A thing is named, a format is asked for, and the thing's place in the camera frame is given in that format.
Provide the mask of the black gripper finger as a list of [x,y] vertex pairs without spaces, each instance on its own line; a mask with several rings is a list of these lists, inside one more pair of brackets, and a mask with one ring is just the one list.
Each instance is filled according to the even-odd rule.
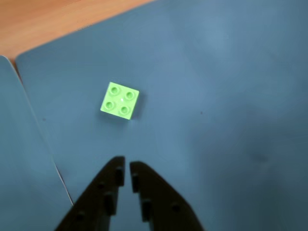
[[124,186],[125,158],[116,156],[98,172],[66,216],[57,231],[108,231],[116,214],[118,190]]
[[147,164],[129,164],[132,190],[139,195],[141,218],[152,231],[203,231],[187,201]]

